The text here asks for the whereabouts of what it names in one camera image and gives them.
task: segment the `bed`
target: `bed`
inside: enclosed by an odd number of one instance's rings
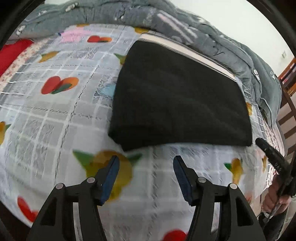
[[[170,230],[188,231],[194,208],[183,200],[173,174],[176,155],[214,184],[237,182],[250,203],[270,185],[274,170],[254,144],[176,143],[124,153],[108,136],[112,86],[124,56],[143,32],[148,30],[113,24],[70,26],[51,36],[1,92],[6,131],[0,145],[0,200],[28,226],[57,183],[80,183],[101,167],[96,160],[113,154],[123,155],[126,174],[99,208],[108,240],[161,240]],[[46,92],[50,78],[73,87]],[[235,80],[249,109],[253,143],[262,137],[284,155],[277,126],[267,124],[250,90]],[[241,175],[229,167],[242,170]],[[213,229],[218,210],[217,205]],[[74,217],[76,237],[82,240],[77,206]]]
[[[46,44],[47,38],[36,41],[31,46],[26,48],[19,56],[13,61],[9,68],[0,76],[0,91],[4,89],[7,83],[11,80],[12,76],[18,71],[18,69],[26,63],[26,61],[35,55],[39,49]]]

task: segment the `grid pattern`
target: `grid pattern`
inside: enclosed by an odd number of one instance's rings
[[[92,154],[100,150],[122,152],[107,135],[112,95],[104,88],[116,84],[121,68],[114,53],[126,55],[140,34],[132,27],[117,25],[96,24],[83,29],[89,35],[111,37],[112,41],[88,43],[89,36],[85,35],[76,42],[64,42],[62,36],[56,35],[39,54],[59,53],[42,63],[38,62],[40,55],[33,56],[0,95],[1,120],[12,124],[0,146],[0,199],[29,225],[17,208],[17,196],[39,210],[56,183],[74,185],[86,178],[72,150]],[[55,75],[61,79],[77,77],[79,83],[59,94],[40,94],[45,81]],[[258,105],[239,79],[237,83],[253,106],[253,141],[255,137],[266,139]],[[194,210],[184,201],[173,173],[175,155],[181,155],[199,176],[219,185],[232,182],[224,163],[239,158],[244,169],[239,187],[254,198],[261,194],[266,182],[263,156],[255,146],[171,144],[135,152],[143,156],[133,169],[131,183],[122,190],[119,200],[100,207],[108,240],[161,240],[169,230],[189,229]],[[215,206],[213,228],[218,225],[218,216],[219,207]],[[82,240],[78,220],[75,215],[76,237]]]

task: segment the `gray comforter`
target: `gray comforter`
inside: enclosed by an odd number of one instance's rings
[[[47,37],[81,23],[150,28],[209,56],[241,79],[269,126],[275,125],[281,87],[270,66],[202,17],[178,9],[167,0],[74,0],[62,5],[42,4],[20,24],[10,40]]]

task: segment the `human hand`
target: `human hand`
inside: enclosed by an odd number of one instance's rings
[[[264,211],[270,213],[272,211],[272,209],[274,208],[274,206],[276,205],[277,200],[278,200],[278,196],[276,193],[279,190],[279,188],[280,188],[279,178],[278,178],[278,175],[275,175],[272,180],[271,186],[268,188],[268,194],[265,196],[265,199],[262,204]],[[289,195],[281,196],[279,199],[279,204],[281,204],[281,206],[277,210],[275,215],[284,212],[287,209],[287,207],[289,206],[291,200],[292,200],[292,198]]]

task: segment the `folded black cloth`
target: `folded black cloth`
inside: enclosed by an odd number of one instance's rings
[[[139,40],[118,76],[109,136],[124,151],[180,142],[252,144],[246,103],[234,80]]]

